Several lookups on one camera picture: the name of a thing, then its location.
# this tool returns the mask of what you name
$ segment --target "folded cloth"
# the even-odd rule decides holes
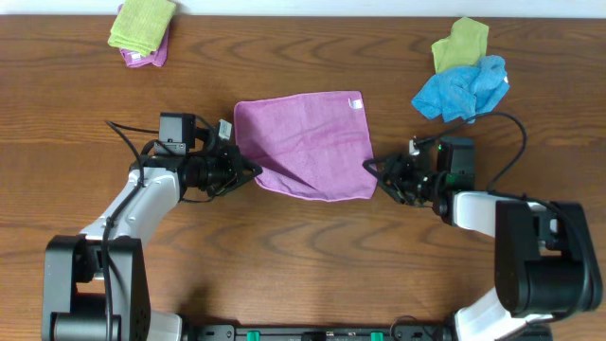
[[[242,154],[262,187],[306,200],[369,199],[377,180],[362,94],[338,91],[245,101],[234,113]]]
[[[444,122],[491,111],[509,90],[505,60],[482,57],[477,66],[459,66],[434,75],[413,98],[425,117]]]
[[[470,18],[461,18],[453,24],[451,35],[432,45],[436,73],[454,66],[475,65],[486,56],[489,27]]]
[[[120,13],[121,10],[122,5],[117,8],[118,13]],[[167,31],[164,33],[162,44],[160,44],[158,50],[152,51],[149,56],[143,57],[139,52],[131,51],[126,48],[120,48],[120,54],[128,67],[139,67],[149,63],[158,67],[164,65],[169,54],[169,27],[167,27]]]
[[[149,56],[160,47],[175,8],[167,0],[126,0],[107,43]]]

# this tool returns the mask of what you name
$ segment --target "white wall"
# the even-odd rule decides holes
[[[115,14],[123,0],[0,0],[0,14]],[[211,15],[606,18],[606,0],[175,0]]]

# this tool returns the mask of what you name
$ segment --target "yellow-green cloth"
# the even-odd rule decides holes
[[[160,47],[175,8],[167,0],[126,0],[107,44],[149,56]]]
[[[470,18],[461,18],[453,24],[451,35],[432,45],[436,73],[454,66],[476,65],[486,56],[489,27]]]

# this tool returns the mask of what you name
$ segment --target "table surface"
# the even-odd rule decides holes
[[[105,119],[156,129],[160,111],[231,120],[240,100],[360,90],[375,155],[403,151],[445,127],[410,100],[454,20],[182,16],[164,67],[128,69],[106,43],[112,17],[1,17],[0,338],[39,339],[46,244],[77,234],[124,186],[133,156]],[[507,61],[498,109],[529,133],[498,187],[582,203],[606,269],[606,21],[482,21],[488,53]],[[502,118],[460,135],[475,139],[479,188],[520,146]],[[129,136],[139,147],[148,137]],[[145,251],[155,310],[243,325],[438,321],[488,291],[492,258],[491,239],[380,190],[328,204],[255,184],[177,206]],[[605,306],[555,335],[603,338]]]

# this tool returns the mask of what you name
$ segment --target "crumpled blue towel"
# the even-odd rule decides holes
[[[487,113],[509,90],[505,60],[482,57],[476,66],[459,66],[434,75],[413,98],[425,117],[442,114],[444,122]]]

